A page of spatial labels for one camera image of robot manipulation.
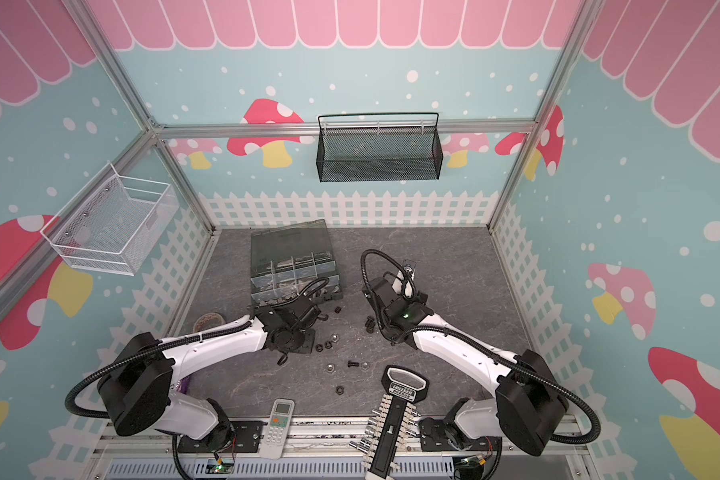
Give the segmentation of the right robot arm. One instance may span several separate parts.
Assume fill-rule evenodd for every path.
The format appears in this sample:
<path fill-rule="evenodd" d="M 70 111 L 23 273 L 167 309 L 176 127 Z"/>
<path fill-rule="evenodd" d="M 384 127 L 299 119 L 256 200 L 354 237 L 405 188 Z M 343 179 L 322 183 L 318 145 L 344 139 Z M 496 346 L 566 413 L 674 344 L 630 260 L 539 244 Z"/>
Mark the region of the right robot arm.
<path fill-rule="evenodd" d="M 454 442 L 501 435 L 539 456 L 550 442 L 586 445 L 600 437 L 595 410 L 555 380 L 541 355 L 502 350 L 455 328 L 428 307 L 411 272 L 378 249 L 362 252 L 360 272 L 362 292 L 389 343 L 436 356 L 489 393 L 489 399 L 466 399 L 452 412 Z"/>

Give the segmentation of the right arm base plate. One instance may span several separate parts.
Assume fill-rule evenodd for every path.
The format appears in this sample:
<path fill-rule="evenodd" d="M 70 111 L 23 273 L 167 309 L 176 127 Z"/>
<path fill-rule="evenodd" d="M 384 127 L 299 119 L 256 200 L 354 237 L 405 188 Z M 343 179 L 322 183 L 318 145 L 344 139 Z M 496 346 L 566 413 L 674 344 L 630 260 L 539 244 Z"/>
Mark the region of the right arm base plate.
<path fill-rule="evenodd" d="M 499 437 L 479 437 L 469 439 L 456 434 L 454 428 L 446 426 L 442 419 L 431 417 L 418 422 L 420 448 L 424 452 L 487 452 L 495 450 Z"/>

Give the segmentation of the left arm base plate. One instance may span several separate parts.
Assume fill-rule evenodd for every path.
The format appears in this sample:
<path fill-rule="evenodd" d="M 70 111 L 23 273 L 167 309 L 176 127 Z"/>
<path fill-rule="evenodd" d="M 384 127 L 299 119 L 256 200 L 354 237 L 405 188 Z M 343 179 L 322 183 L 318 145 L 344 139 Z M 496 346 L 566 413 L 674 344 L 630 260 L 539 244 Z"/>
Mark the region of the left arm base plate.
<path fill-rule="evenodd" d="M 235 438 L 228 442 L 219 454 L 257 453 L 263 439 L 264 422 L 260 420 L 233 420 Z M 178 444 L 181 454 L 211 454 L 213 450 L 206 444 L 182 436 Z"/>

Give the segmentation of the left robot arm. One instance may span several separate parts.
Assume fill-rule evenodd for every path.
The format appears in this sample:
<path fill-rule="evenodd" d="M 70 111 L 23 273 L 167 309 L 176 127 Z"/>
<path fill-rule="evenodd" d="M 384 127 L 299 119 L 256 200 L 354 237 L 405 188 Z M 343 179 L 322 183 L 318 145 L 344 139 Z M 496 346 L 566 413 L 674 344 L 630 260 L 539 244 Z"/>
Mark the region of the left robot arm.
<path fill-rule="evenodd" d="M 213 399 L 181 392 L 180 383 L 236 356 L 272 350 L 285 363 L 289 354 L 308 349 L 314 324 L 325 317 L 314 299 L 328 283 L 319 277 L 291 299 L 252 306 L 229 324 L 191 335 L 138 334 L 111 364 L 73 386 L 64 406 L 79 417 L 110 420 L 122 437 L 152 429 L 187 437 L 212 452 L 226 450 L 236 433 L 224 409 Z"/>

